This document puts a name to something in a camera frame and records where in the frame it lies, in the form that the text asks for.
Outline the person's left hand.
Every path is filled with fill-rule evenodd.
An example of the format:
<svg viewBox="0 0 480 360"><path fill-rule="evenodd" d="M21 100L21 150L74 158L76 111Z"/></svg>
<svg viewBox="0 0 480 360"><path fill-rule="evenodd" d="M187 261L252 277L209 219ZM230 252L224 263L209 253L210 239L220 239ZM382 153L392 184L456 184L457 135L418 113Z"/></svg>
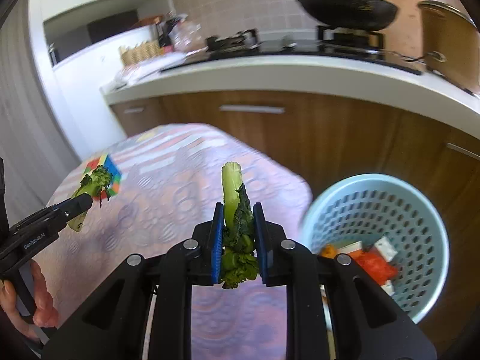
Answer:
<svg viewBox="0 0 480 360"><path fill-rule="evenodd" d="M53 297L48 292L46 279L41 267L34 260L30 262L30 268L36 305L33 322L39 328L55 328L59 321L59 312L53 305ZM26 323L16 309L16 290L9 280L3 281L1 285L1 308L17 331L29 339L35 341L38 339L32 325Z"/></svg>

